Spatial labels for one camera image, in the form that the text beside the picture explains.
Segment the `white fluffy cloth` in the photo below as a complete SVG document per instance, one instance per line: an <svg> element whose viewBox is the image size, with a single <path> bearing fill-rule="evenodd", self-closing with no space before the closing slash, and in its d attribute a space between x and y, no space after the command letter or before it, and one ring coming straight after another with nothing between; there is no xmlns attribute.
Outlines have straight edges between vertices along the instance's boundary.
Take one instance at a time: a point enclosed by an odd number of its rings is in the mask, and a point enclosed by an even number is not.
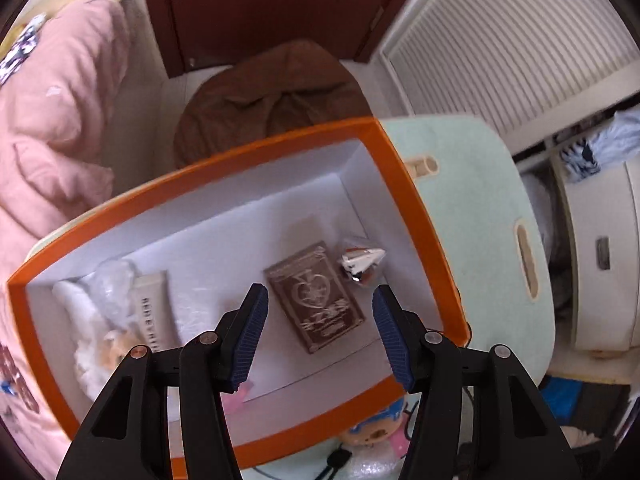
<svg viewBox="0 0 640 480"><path fill-rule="evenodd" d="M100 365L98 351L99 342L111 330L110 324L81 285L60 281L53 285L52 292L70 318L76 379L85 395L94 401L114 372Z"/></svg>

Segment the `white cream tube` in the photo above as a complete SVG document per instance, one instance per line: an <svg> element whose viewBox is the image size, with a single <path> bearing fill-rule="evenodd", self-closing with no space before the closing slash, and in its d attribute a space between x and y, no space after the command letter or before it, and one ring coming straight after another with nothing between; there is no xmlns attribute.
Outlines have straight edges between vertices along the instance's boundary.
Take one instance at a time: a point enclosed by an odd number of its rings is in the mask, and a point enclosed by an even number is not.
<svg viewBox="0 0 640 480"><path fill-rule="evenodd" d="M130 299L142 338L153 352L180 346L165 272L135 278Z"/></svg>

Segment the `brown playing card box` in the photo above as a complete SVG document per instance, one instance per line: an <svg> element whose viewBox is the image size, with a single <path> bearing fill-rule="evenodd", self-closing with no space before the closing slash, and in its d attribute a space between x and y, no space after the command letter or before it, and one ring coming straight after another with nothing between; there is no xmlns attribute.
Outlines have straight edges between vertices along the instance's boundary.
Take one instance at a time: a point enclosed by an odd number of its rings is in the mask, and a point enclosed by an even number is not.
<svg viewBox="0 0 640 480"><path fill-rule="evenodd" d="M325 242L312 244L270 266L265 277L309 354L366 320L338 275Z"/></svg>

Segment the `small doll figure keychain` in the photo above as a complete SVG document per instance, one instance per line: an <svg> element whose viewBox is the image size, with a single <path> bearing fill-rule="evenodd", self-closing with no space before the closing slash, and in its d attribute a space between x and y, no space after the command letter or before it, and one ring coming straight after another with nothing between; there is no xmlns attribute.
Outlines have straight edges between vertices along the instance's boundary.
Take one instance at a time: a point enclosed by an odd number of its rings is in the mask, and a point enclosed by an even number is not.
<svg viewBox="0 0 640 480"><path fill-rule="evenodd" d="M140 344L140 340L130 330L110 330L98 345L100 365L112 372L137 344Z"/></svg>

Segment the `brown bear plush keychain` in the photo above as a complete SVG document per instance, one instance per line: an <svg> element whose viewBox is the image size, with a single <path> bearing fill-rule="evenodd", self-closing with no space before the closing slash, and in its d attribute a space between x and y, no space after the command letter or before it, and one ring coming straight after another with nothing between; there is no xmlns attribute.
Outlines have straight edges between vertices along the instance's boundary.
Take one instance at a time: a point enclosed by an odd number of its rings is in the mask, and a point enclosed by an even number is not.
<svg viewBox="0 0 640 480"><path fill-rule="evenodd" d="M394 401L382 411L358 422L338 435L342 443L350 446L368 446L389 439L402 425L406 398Z"/></svg>

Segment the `pink heart shaped box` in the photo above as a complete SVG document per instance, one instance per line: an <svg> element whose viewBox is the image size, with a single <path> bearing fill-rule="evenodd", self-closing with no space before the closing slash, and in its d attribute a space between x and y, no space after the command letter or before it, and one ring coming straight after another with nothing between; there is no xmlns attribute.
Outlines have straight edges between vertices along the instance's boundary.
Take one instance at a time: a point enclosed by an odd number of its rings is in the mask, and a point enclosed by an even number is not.
<svg viewBox="0 0 640 480"><path fill-rule="evenodd" d="M242 384L239 385L238 390L234 393L221 393L220 398L222 407L224 408L224 414L232 415L239 411L243 407L252 388L253 383L250 380L247 380L246 382L242 382Z"/></svg>

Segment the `mint green lap table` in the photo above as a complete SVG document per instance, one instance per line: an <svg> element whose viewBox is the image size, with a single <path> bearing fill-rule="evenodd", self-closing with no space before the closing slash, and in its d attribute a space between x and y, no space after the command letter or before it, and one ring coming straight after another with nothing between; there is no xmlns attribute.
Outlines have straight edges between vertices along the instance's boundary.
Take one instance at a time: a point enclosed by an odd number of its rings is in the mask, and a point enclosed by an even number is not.
<svg viewBox="0 0 640 480"><path fill-rule="evenodd" d="M554 341L546 256L521 177L494 130L470 116L416 116L435 124L440 174L418 162L419 194L435 211L470 331L467 344L507 344L541 380Z"/></svg>

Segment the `white drawer cabinet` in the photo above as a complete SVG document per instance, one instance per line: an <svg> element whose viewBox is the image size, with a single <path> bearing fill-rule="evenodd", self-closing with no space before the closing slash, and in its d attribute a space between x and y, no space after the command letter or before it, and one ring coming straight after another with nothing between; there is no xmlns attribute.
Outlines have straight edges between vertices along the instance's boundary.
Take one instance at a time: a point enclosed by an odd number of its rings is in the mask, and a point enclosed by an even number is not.
<svg viewBox="0 0 640 480"><path fill-rule="evenodd" d="M551 157L570 237L572 344L626 352L639 344L639 159L570 180Z"/></svg>

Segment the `orange cardboard box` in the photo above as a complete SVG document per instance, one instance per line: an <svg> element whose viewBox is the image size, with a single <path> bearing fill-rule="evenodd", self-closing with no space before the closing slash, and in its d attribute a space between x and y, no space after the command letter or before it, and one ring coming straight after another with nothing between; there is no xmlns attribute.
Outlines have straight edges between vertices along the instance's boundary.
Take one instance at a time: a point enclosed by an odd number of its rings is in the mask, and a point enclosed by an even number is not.
<svg viewBox="0 0 640 480"><path fill-rule="evenodd" d="M177 332L188 341L236 308L273 264L317 242L336 249L345 237L362 236L385 249L383 275L400 303L456 344L468 342L435 211L418 191L420 160L427 177L444 168L431 119L346 120L237 148L93 211L8 284L43 418L69 441L90 406L75 379L70 321L53 285L119 257L144 274L167 275ZM250 381L228 420L244 468L333 437L401 394L372 320L309 353L277 299Z"/></svg>

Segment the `pink bed quilt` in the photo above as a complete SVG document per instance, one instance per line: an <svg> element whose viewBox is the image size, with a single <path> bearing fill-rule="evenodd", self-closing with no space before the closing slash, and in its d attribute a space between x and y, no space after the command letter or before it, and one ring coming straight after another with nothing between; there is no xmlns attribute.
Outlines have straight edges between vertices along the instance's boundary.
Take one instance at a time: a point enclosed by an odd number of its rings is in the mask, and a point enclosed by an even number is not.
<svg viewBox="0 0 640 480"><path fill-rule="evenodd" d="M128 66L117 0L75 0L1 87L1 278L43 237L111 197L102 134Z"/></svg>

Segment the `brown coat on floor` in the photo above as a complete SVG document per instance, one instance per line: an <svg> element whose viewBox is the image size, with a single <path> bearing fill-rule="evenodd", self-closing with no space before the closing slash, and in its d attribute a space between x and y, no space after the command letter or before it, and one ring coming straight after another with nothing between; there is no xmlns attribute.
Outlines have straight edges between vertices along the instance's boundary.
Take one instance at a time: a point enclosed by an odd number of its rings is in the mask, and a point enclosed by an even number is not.
<svg viewBox="0 0 640 480"><path fill-rule="evenodd" d="M313 41L294 40L198 87L178 121L174 163L181 169L270 136L371 115L337 58Z"/></svg>

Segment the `dark red wooden door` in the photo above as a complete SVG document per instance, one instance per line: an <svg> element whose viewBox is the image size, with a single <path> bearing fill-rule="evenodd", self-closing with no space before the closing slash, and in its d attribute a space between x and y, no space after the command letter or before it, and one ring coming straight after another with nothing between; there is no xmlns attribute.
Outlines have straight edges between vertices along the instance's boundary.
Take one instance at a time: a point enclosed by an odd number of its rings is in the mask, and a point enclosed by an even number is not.
<svg viewBox="0 0 640 480"><path fill-rule="evenodd" d="M166 73L234 64L307 39L368 62L408 0L145 0Z"/></svg>

